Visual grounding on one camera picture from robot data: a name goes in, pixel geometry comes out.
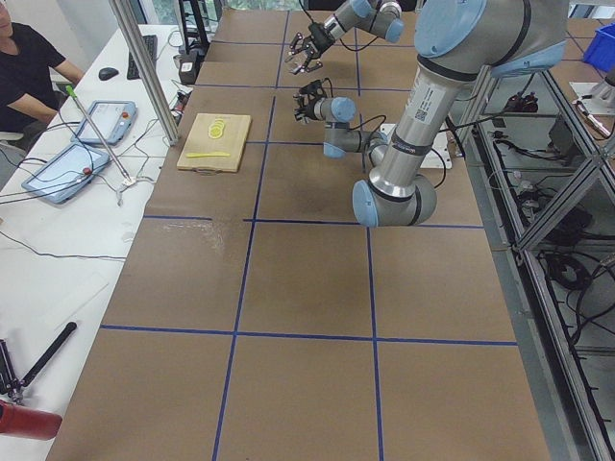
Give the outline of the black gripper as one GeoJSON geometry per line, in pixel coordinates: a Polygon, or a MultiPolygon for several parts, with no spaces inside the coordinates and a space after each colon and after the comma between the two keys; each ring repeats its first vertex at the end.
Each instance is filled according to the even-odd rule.
{"type": "Polygon", "coordinates": [[[299,60],[294,56],[304,52],[309,57],[321,57],[334,44],[334,37],[324,23],[313,22],[308,26],[309,36],[297,33],[290,41],[285,62],[291,74],[311,73],[323,67],[320,60],[299,60]]]}
{"type": "Polygon", "coordinates": [[[293,99],[298,108],[294,110],[295,120],[307,124],[308,120],[328,120],[332,118],[332,98],[323,87],[323,80],[315,80],[301,87],[293,99]]]}

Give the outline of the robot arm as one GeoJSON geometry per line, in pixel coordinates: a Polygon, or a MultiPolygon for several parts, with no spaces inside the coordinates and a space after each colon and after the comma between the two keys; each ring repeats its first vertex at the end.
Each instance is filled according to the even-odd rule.
{"type": "Polygon", "coordinates": [[[310,73],[323,66],[323,55],[351,30],[359,29],[372,36],[397,43],[405,23],[403,12],[415,11],[422,1],[341,1],[337,6],[326,1],[317,1],[331,14],[324,20],[316,20],[310,12],[310,2],[299,2],[302,12],[309,20],[308,34],[297,33],[291,40],[284,62],[292,75],[310,73]]]}
{"type": "Polygon", "coordinates": [[[429,1],[416,20],[417,73],[388,141],[363,144],[377,164],[353,188],[365,227],[412,226],[431,217],[433,185],[419,173],[462,87],[484,66],[495,78],[534,74],[563,58],[566,1],[429,1]]]}

